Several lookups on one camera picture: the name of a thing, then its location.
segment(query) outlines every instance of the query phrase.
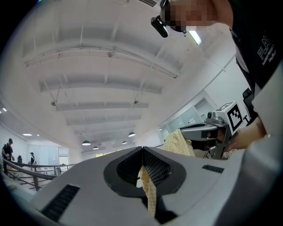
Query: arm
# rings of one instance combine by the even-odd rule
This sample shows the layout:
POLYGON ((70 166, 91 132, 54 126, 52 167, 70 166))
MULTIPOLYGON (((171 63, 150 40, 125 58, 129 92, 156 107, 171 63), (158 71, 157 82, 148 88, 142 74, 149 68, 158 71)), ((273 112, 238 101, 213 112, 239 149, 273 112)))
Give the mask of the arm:
POLYGON ((2 149, 2 155, 3 155, 5 158, 7 158, 7 155, 5 154, 4 149, 2 149))
POLYGON ((234 135, 232 142, 225 149, 226 152, 232 149, 245 149, 252 142, 263 138, 266 135, 264 125, 259 117, 257 117, 253 123, 245 128, 241 128, 234 135))
POLYGON ((11 158, 13 159, 13 161, 15 160, 14 156, 13 156, 13 149, 11 148, 11 158))

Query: black slot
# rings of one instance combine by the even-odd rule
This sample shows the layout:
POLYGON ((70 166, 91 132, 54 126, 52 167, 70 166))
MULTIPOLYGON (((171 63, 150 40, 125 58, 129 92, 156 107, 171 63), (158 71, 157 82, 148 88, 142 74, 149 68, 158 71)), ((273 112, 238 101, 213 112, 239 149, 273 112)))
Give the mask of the black slot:
POLYGON ((79 189, 79 187, 74 185, 67 185, 64 187, 62 191, 60 191, 60 193, 57 194, 56 197, 43 209, 42 214, 57 222, 79 189))
POLYGON ((210 166, 210 165, 204 165, 202 167, 205 170, 217 172, 217 173, 223 173, 224 168, 216 167, 216 166, 210 166))

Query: ceiling beam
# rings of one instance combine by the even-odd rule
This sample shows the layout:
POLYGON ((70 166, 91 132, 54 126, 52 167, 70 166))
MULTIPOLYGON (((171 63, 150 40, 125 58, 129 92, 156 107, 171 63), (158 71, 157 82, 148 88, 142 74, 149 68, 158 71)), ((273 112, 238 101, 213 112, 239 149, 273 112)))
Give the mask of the ceiling beam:
MULTIPOLYGON (((58 89, 69 89, 69 88, 105 88, 105 89, 119 89, 119 90, 131 90, 133 91, 135 87, 133 85, 118 84, 118 83, 98 83, 98 82, 77 82, 60 85, 59 83, 48 84, 48 88, 45 84, 40 83, 40 92, 47 92, 49 90, 58 90, 58 89)), ((162 94, 162 88, 142 88, 141 92, 152 93, 152 94, 162 94)))
POLYGON ((95 134, 95 135, 87 135, 89 140, 97 140, 103 142, 101 139, 108 137, 111 139, 126 139, 128 138, 129 132, 124 132, 118 136, 118 132, 104 132, 100 134, 95 134))
MULTIPOLYGON (((102 47, 91 47, 91 48, 74 47, 68 49, 57 49, 54 51, 48 51, 46 53, 44 52, 38 54, 38 61, 40 64, 44 64, 46 62, 56 61, 58 60, 58 58, 64 58, 64 57, 80 57, 80 56, 109 57, 108 55, 109 52, 114 53, 112 58, 140 63, 149 68, 152 67, 152 64, 154 62, 154 66, 152 67, 152 69, 171 78, 175 78, 175 75, 180 73, 177 67, 169 64, 168 62, 165 63, 161 59, 156 60, 155 59, 156 56, 150 56, 150 55, 142 56, 126 50, 118 50, 113 48, 111 49, 111 48, 102 48, 102 47)), ((33 55, 31 55, 30 57, 29 56, 23 57, 23 59, 26 68, 39 65, 37 59, 35 59, 33 55)))
MULTIPOLYGON (((67 103, 57 104, 56 111, 74 111, 74 110, 94 110, 94 109, 129 109, 130 102, 91 102, 91 103, 67 103)), ((148 108, 148 103, 139 102, 133 104, 132 108, 148 108)))
MULTIPOLYGON (((136 121, 142 118, 141 115, 132 115, 126 119, 126 121, 136 121)), ((101 124, 101 123, 115 123, 115 122, 125 122, 124 116, 119 117, 108 117, 107 120, 104 117, 86 118, 85 120, 66 120, 67 126, 81 126, 81 125, 91 125, 91 124, 101 124)))
MULTIPOLYGON (((116 127, 116 128, 102 128, 102 129, 89 129, 89 130, 74 130, 76 135, 81 135, 81 134, 99 134, 99 133, 106 133, 106 132, 115 132, 115 131, 120 131, 121 127, 116 127)), ((135 128, 135 125, 126 125, 124 127, 124 130, 133 130, 135 128)))

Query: black mesh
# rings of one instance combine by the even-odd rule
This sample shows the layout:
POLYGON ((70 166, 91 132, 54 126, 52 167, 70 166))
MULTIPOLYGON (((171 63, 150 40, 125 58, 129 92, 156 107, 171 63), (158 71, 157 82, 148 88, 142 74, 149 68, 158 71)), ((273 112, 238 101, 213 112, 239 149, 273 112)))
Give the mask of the black mesh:
POLYGON ((224 168, 220 168, 220 167, 216 167, 216 166, 210 166, 210 165, 204 165, 202 167, 205 170, 209 170, 209 171, 213 171, 213 172, 217 172, 217 173, 222 173, 224 168))
POLYGON ((142 150, 129 156, 117 166, 117 174, 128 183, 136 186, 138 172, 142 167, 142 150))
POLYGON ((142 164, 155 186, 165 181, 172 173, 172 167, 169 164, 146 150, 143 150, 142 164))

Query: black shirt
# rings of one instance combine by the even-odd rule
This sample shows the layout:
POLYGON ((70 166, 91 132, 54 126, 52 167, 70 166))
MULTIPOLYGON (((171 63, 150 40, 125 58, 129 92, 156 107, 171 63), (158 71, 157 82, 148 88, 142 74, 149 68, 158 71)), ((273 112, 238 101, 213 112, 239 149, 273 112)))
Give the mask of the black shirt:
POLYGON ((34 156, 31 157, 31 164, 34 164, 34 156))
POLYGON ((283 58, 280 0, 228 0, 233 10, 233 40, 247 70, 237 64, 253 93, 262 89, 283 58))
POLYGON ((9 155, 10 160, 12 159, 12 153, 13 153, 13 149, 11 147, 11 145, 8 144, 4 144, 2 150, 4 150, 6 155, 9 155))

